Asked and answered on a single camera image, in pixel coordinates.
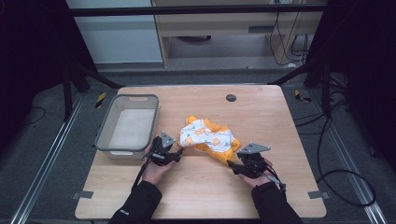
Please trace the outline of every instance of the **folded garment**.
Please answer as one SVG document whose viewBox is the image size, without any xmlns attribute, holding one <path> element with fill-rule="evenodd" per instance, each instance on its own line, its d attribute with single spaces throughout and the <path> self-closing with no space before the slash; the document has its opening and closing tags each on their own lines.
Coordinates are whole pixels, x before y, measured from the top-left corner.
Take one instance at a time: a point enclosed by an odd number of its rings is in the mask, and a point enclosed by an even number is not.
<svg viewBox="0 0 396 224">
<path fill-rule="evenodd" d="M 208 119 L 198 119 L 195 116 L 189 116 L 187 124 L 180 131 L 181 146 L 194 146 L 226 165 L 228 165 L 227 161 L 235 162 L 234 152 L 241 143 L 233 137 L 227 126 L 212 123 Z"/>
</svg>

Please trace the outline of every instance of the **white bin bottom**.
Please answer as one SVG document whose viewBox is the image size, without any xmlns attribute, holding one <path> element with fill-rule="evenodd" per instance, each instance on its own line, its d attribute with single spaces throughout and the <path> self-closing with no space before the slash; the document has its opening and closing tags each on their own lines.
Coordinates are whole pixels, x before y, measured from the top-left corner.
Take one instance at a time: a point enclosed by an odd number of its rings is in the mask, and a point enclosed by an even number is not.
<svg viewBox="0 0 396 224">
<path fill-rule="evenodd" d="M 150 141 L 154 109 L 125 109 L 111 138 L 110 148 L 141 149 Z"/>
</svg>

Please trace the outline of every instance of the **white cabinet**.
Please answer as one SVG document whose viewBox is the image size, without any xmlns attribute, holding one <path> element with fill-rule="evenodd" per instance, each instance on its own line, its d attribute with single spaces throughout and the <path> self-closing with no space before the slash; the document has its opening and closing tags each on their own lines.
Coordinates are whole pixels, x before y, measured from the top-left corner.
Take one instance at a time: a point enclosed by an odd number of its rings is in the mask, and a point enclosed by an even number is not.
<svg viewBox="0 0 396 224">
<path fill-rule="evenodd" d="M 70 8 L 151 7 L 150 0 L 66 0 Z M 162 63 L 153 16 L 75 17 L 98 64 Z"/>
</svg>

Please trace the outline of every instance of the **gray carpet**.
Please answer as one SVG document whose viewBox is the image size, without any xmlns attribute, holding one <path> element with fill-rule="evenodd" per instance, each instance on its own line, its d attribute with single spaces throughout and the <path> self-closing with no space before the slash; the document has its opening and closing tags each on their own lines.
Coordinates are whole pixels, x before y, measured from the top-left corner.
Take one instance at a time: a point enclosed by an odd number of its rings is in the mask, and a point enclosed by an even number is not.
<svg viewBox="0 0 396 224">
<path fill-rule="evenodd" d="M 127 73 L 104 74 L 120 84 L 125 85 L 176 85 L 176 84 L 231 84 L 231 83 L 266 83 L 284 75 L 282 70 L 217 70 L 217 71 L 173 71 L 173 72 L 139 72 L 134 75 Z M 298 88 L 298 80 L 293 80 L 288 87 L 284 87 L 286 100 L 294 119 L 317 114 L 318 109 L 314 103 L 297 100 L 294 97 L 293 86 Z M 35 206 L 29 216 L 31 223 L 76 223 L 74 212 L 77 201 L 71 196 L 76 191 L 81 191 L 90 170 L 95 147 L 93 142 L 99 130 L 108 104 L 116 90 L 89 79 L 92 88 L 84 94 L 82 108 L 77 119 L 67 136 L 62 151 L 55 162 L 48 180 Z M 310 97 L 308 91 L 300 89 L 303 96 Z M 101 108 L 94 108 L 98 95 L 105 91 L 106 99 Z M 334 102 L 341 100 L 342 95 L 334 95 Z M 39 121 L 24 125 L 21 132 L 13 139 L 9 146 L 12 153 L 1 162 L 0 171 L 0 219 L 7 223 L 15 209 L 29 189 L 41 162 L 44 160 L 56 133 L 59 131 L 64 117 L 64 102 L 62 86 L 43 91 L 37 95 L 34 106 L 40 106 L 46 113 Z M 35 121 L 42 115 L 41 109 L 32 109 L 29 121 Z M 337 127 L 340 135 L 352 155 L 354 162 L 361 170 L 361 174 L 368 178 L 375 187 L 377 202 L 382 209 L 388 223 L 396 223 L 395 204 L 396 198 L 393 190 L 396 188 L 396 175 L 391 171 L 386 161 L 382 158 L 373 158 L 368 152 L 368 146 L 351 115 L 344 106 L 332 112 L 332 125 Z M 318 134 L 323 125 L 323 120 L 298 128 L 304 150 L 310 162 L 315 177 L 318 177 L 317 147 Z M 324 172 L 332 169 L 344 168 L 338 154 L 334 150 L 331 138 L 326 133 L 320 149 L 320 161 Z M 348 199 L 359 202 L 355 190 L 345 174 L 332 175 L 328 181 L 337 191 Z M 319 183 L 322 191 L 329 189 Z M 331 198 L 325 200 L 327 216 L 320 219 L 305 219 L 305 223 L 371 223 L 363 208 L 349 205 L 331 193 Z M 242 220 L 210 220 L 205 223 L 243 223 Z"/>
</svg>

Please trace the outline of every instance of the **human hand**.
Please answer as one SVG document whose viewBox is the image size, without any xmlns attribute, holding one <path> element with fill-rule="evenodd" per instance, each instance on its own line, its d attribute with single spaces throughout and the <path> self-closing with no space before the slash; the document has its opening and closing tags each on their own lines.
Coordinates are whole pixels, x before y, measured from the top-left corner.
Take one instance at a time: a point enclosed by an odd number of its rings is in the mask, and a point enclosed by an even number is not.
<svg viewBox="0 0 396 224">
<path fill-rule="evenodd" d="M 272 166 L 272 163 L 270 161 L 268 161 L 267 159 L 265 159 L 265 162 Z M 244 181 L 246 184 L 248 184 L 252 189 L 254 189 L 256 186 L 260 186 L 263 185 L 265 183 L 271 182 L 271 180 L 268 178 L 268 175 L 270 175 L 271 173 L 269 173 L 268 171 L 265 171 L 261 176 L 257 177 L 256 179 L 252 179 L 249 178 L 245 175 L 238 175 L 239 178 Z"/>
<path fill-rule="evenodd" d="M 145 149 L 145 154 L 149 152 L 150 148 L 151 145 Z M 157 186 L 163 179 L 164 175 L 172 168 L 174 164 L 175 161 L 171 161 L 164 166 L 158 166 L 154 162 L 150 162 L 142 174 L 142 180 Z"/>
</svg>

